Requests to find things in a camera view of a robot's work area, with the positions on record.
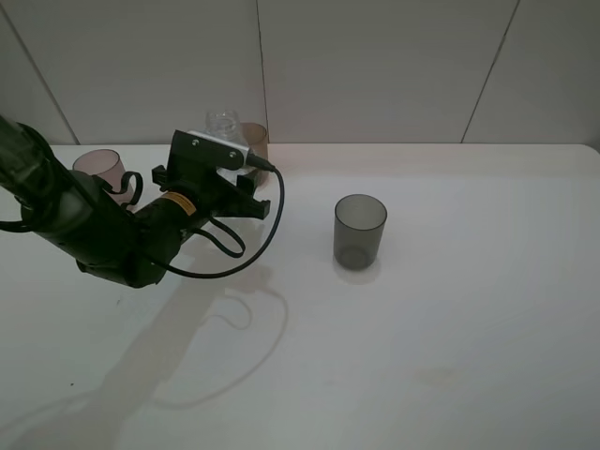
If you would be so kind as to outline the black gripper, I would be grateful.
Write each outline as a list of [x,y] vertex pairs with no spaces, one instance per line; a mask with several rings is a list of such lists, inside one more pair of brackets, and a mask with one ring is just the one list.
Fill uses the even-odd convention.
[[259,201],[256,177],[238,175],[232,184],[214,166],[182,163],[156,166],[152,181],[161,195],[150,203],[156,223],[197,223],[208,218],[267,218],[270,201]]

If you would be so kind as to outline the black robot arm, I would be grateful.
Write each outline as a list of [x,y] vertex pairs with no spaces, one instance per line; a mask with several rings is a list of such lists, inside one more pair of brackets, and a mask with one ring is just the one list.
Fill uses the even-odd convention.
[[117,203],[114,196],[133,182],[130,202],[136,204],[143,190],[138,172],[125,172],[120,188],[113,189],[97,175],[67,169],[32,127],[3,118],[1,186],[20,204],[22,218],[4,221],[1,228],[35,233],[74,258],[82,272],[131,288],[157,284],[166,273],[199,279],[201,274],[171,264],[192,235],[205,237],[231,258],[244,255],[226,248],[204,224],[242,245],[240,236],[221,220],[268,216],[270,203],[255,199],[251,178],[240,175],[231,183],[219,174],[245,166],[278,172],[244,146],[177,130],[167,164],[152,171],[161,196],[131,212],[128,203]]

